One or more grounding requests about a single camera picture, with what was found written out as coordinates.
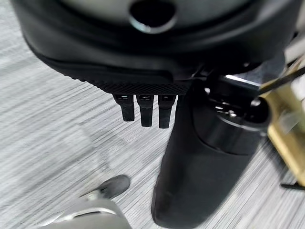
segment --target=foot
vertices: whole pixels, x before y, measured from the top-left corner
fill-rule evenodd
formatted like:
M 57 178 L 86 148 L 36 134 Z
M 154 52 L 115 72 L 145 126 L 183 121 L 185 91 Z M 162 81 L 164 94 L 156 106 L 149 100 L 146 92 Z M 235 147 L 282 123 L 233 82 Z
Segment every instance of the foot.
M 105 198 L 113 199 L 125 192 L 129 186 L 130 178 L 126 175 L 118 175 L 106 180 L 92 191 L 99 190 Z

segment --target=black cylindrical container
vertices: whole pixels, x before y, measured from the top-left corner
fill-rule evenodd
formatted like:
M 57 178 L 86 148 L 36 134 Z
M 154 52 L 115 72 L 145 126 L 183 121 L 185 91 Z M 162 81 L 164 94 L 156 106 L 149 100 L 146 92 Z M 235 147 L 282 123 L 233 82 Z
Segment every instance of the black cylindrical container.
M 178 104 L 153 194 L 156 224 L 195 228 L 234 187 L 265 136 L 271 115 L 263 99 L 246 115 L 231 114 L 217 112 L 197 94 Z

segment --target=round opening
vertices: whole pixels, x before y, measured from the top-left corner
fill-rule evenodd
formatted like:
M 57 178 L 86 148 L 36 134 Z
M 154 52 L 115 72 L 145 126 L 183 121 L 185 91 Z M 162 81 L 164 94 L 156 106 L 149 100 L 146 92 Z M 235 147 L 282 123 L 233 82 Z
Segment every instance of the round opening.
M 175 6 L 162 0 L 142 0 L 130 8 L 130 23 L 144 33 L 161 33 L 169 30 L 176 22 Z
M 269 106 L 265 99 L 257 98 L 246 113 L 245 120 L 251 123 L 264 123 L 269 117 Z

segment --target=floor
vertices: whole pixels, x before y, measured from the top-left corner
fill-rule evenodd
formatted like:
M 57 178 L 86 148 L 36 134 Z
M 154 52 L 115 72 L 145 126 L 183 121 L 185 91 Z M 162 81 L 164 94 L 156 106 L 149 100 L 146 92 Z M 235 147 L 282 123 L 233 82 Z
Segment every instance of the floor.
M 29 51 L 7 0 L 0 2 L 0 227 L 27 229 L 68 207 L 102 181 L 128 174 L 115 199 L 135 229 L 150 215 L 170 130 L 122 121 L 98 88 L 62 76 Z M 202 229 L 304 229 L 305 192 L 279 187 L 285 174 L 265 139 L 239 183 Z

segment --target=gray shoe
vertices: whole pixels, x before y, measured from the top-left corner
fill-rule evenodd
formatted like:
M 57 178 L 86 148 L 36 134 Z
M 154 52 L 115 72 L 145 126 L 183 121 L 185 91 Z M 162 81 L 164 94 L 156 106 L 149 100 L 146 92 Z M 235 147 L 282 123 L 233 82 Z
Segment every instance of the gray shoe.
M 95 188 L 90 192 L 99 190 L 104 195 L 105 198 L 113 199 L 119 196 L 120 194 L 122 194 L 123 192 L 125 192 L 129 188 L 129 186 L 130 186 L 130 178 L 126 175 L 118 175 L 116 177 L 110 178 L 109 180 L 106 180 L 100 186 L 98 186 L 97 188 Z

